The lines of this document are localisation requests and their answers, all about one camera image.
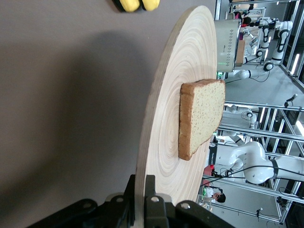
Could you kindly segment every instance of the cylindrical container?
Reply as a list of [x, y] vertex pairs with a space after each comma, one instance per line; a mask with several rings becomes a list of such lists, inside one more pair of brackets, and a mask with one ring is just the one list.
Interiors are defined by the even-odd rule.
[[238, 51], [237, 48], [241, 21], [238, 19], [215, 20], [214, 23], [218, 46], [217, 71], [232, 72]]

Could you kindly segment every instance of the red object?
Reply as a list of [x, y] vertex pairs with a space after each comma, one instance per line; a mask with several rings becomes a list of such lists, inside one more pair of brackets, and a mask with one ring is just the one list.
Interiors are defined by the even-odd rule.
[[[210, 165], [210, 166], [207, 166], [205, 169], [204, 169], [204, 174], [205, 175], [208, 175], [208, 176], [211, 176], [211, 172], [212, 172], [212, 170], [214, 169], [214, 165]], [[209, 184], [209, 180], [203, 180], [203, 185], [205, 185], [205, 186], [207, 186], [207, 187], [209, 187], [210, 186], [210, 184]]]

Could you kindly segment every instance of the cardboard box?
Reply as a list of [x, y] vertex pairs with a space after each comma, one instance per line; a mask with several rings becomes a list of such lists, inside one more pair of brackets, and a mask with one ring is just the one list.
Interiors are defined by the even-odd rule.
[[243, 59], [244, 59], [244, 51], [245, 51], [245, 41], [239, 40], [238, 46], [237, 46], [237, 59], [236, 59], [236, 67], [241, 67], [243, 65]]

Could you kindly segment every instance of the yellow object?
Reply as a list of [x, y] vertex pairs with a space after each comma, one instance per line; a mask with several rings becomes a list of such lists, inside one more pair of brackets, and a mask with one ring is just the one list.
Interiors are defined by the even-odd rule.
[[120, 0], [120, 3], [126, 12], [134, 12], [141, 5], [139, 0]]
[[147, 11], [155, 10], [160, 4], [160, 0], [142, 0], [143, 7]]

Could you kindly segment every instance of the metal frame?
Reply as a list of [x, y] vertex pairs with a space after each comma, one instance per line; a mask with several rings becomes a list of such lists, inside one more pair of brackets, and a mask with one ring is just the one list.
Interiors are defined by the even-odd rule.
[[302, 55], [301, 55], [301, 59], [300, 59], [300, 62], [299, 62], [299, 65], [298, 65], [298, 68], [295, 72], [295, 75], [297, 76], [297, 80], [299, 80], [299, 77], [300, 77], [300, 73], [301, 73], [301, 70], [302, 70], [302, 67], [304, 65], [304, 50], [302, 52]]
[[265, 108], [279, 108], [282, 110], [304, 112], [304, 107], [298, 107], [298, 106], [289, 106], [289, 107], [285, 108], [284, 105], [262, 104], [262, 103], [242, 102], [242, 101], [225, 101], [225, 104], [256, 106], [256, 107], [260, 107], [260, 108], [264, 108], [264, 107]]
[[214, 20], [219, 20], [220, 16], [220, 6], [222, 4], [222, 0], [216, 0], [215, 3], [215, 12], [214, 12]]
[[[304, 160], [304, 148], [302, 147], [302, 143], [304, 143], [304, 137], [303, 136], [299, 136], [295, 134], [295, 131], [293, 129], [293, 126], [290, 124], [289, 119], [286, 116], [285, 111], [296, 111], [296, 112], [304, 112], [304, 109], [302, 107], [294, 107], [294, 106], [289, 106], [289, 107], [284, 107], [283, 105], [272, 105], [272, 104], [260, 104], [260, 103], [245, 103], [245, 102], [235, 102], [235, 101], [226, 101], [225, 104], [232, 104], [232, 105], [243, 105], [243, 106], [255, 106], [255, 107], [261, 107], [261, 108], [268, 108], [267, 114], [266, 114], [266, 118], [265, 118], [265, 124], [263, 126], [262, 130], [258, 130], [258, 129], [248, 129], [248, 128], [242, 128], [242, 127], [235, 127], [232, 125], [220, 125], [219, 126], [219, 130], [225, 130], [225, 131], [235, 131], [235, 132], [239, 132], [239, 133], [247, 133], [249, 136], [253, 136], [253, 137], [260, 137], [262, 139], [262, 144], [264, 146], [264, 148], [266, 149], [268, 143], [269, 143], [269, 138], [275, 138], [275, 144], [273, 146], [273, 149], [271, 152], [266, 152], [266, 156], [271, 159], [277, 156], [289, 156], [289, 157], [294, 157], [297, 159], [303, 159]], [[273, 115], [270, 115], [271, 109], [274, 110]], [[277, 114], [280, 115], [280, 119], [281, 119], [281, 123], [279, 126], [279, 130], [278, 132], [272, 132], [273, 130], [273, 126], [274, 126], [274, 122], [277, 120]], [[287, 133], [282, 133], [282, 129], [284, 127], [284, 125], [286, 126], [286, 128], [289, 130], [290, 134]], [[283, 140], [288, 140], [288, 144], [286, 146], [286, 150], [285, 150], [285, 154], [276, 154], [276, 149], [279, 143], [279, 139], [283, 139]], [[293, 141], [295, 141], [300, 154], [303, 156], [303, 158], [299, 158], [296, 156], [290, 156], [290, 150], [293, 144]], [[208, 178], [211, 180], [214, 179], [214, 177], [209, 177], [209, 176], [204, 176], [205, 178]], [[277, 214], [279, 219], [275, 219], [273, 217], [268, 217], [268, 216], [259, 216], [259, 218], [261, 219], [265, 219], [268, 221], [273, 221], [276, 223], [280, 223], [282, 224], [288, 214], [288, 211], [290, 209], [290, 204], [292, 204], [293, 202], [299, 202], [299, 203], [304, 203], [304, 199], [300, 199], [300, 198], [295, 198], [294, 194], [296, 194], [296, 192], [298, 191], [299, 187], [300, 187], [300, 182], [295, 182], [291, 194], [287, 194], [287, 193], [280, 193], [280, 191], [277, 191], [278, 188], [278, 184], [279, 184], [279, 180], [280, 179], [276, 179], [275, 181], [270, 180], [269, 184], [271, 188], [266, 188], [266, 187], [261, 187], [261, 186], [257, 186], [257, 185], [252, 185], [252, 184], [247, 184], [247, 183], [239, 183], [239, 182], [233, 182], [230, 180], [224, 180], [224, 179], [216, 179], [217, 182], [221, 182], [224, 184], [229, 184], [241, 189], [246, 189], [246, 190], [250, 190], [250, 191], [254, 191], [254, 192], [259, 192], [262, 194], [266, 194], [266, 195], [271, 195], [275, 197], [281, 197], [283, 199], [287, 199], [287, 204], [285, 207], [284, 211], [281, 211], [280, 209], [280, 205], [275, 202], [275, 206], [276, 206], [276, 210], [277, 210]], [[243, 213], [246, 215], [250, 215], [250, 216], [257, 216], [256, 213], [252, 213], [252, 212], [248, 212], [248, 211], [243, 211], [243, 210], [239, 210], [239, 209], [234, 209], [234, 208], [230, 208], [230, 207], [226, 207], [226, 206], [222, 206], [220, 205], [219, 207], [221, 208], [226, 208], [232, 211], [236, 211], [239, 213]]]
[[[293, 15], [293, 20], [292, 20], [292, 22], [295, 21], [295, 13], [294, 13], [294, 15]], [[302, 11], [302, 15], [301, 15], [301, 18], [300, 18], [299, 28], [302, 27], [302, 25], [303, 25], [303, 20], [304, 20], [304, 10]], [[292, 45], [292, 47], [291, 47], [290, 54], [289, 54], [289, 58], [288, 58], [288, 62], [287, 62], [287, 65], [286, 65], [286, 68], [287, 68], [287, 69], [289, 69], [289, 67], [290, 67], [290, 64], [291, 64], [291, 61], [292, 61], [292, 58], [293, 58], [293, 55], [294, 55], [294, 51], [295, 51], [295, 46], [296, 46], [296, 44], [297, 44], [297, 42], [298, 42], [298, 39], [299, 39], [300, 31], [301, 31], [301, 29], [297, 29], [297, 31], [296, 31], [296, 34], [295, 34], [295, 37], [294, 37], [294, 43], [293, 43], [293, 45]]]
[[[297, 11], [298, 11], [299, 4], [300, 4], [300, 0], [297, 0], [296, 5], [295, 5], [295, 8], [294, 8], [294, 13], [293, 13], [293, 15], [292, 15], [292, 17], [291, 17], [291, 20], [290, 20], [290, 21], [293, 22], [293, 23], [294, 23], [294, 21], [295, 21], [295, 16], [296, 16], [296, 13], [297, 13]], [[288, 44], [288, 42], [289, 42], [289, 38], [290, 38], [290, 36], [287, 37], [287, 40], [286, 40], [286, 43], [287, 43], [287, 44]], [[286, 45], [285, 48], [284, 48], [284, 54], [283, 54], [282, 60], [285, 58], [287, 46], [288, 46], [288, 45]]]
[[243, 4], [257, 4], [257, 3], [265, 3], [265, 2], [289, 2], [289, 0], [256, 0], [256, 1], [240, 1], [240, 2], [232, 2], [231, 5], [243, 5]]

